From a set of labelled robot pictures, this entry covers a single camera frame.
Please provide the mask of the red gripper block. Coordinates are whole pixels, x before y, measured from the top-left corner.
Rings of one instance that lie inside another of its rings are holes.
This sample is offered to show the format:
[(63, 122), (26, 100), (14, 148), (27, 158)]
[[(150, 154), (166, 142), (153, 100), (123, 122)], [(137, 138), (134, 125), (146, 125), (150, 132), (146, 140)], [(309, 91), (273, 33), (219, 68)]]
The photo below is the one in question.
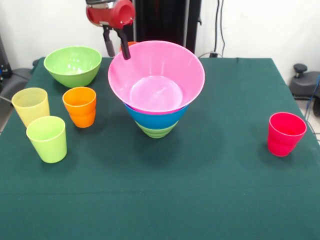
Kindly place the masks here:
[(103, 27), (103, 38), (107, 53), (110, 57), (115, 56), (113, 43), (110, 39), (110, 27), (114, 28), (121, 41), (123, 58), (131, 58), (128, 39), (123, 31), (125, 25), (131, 25), (136, 12), (130, 0), (87, 0), (86, 15), (91, 23)]

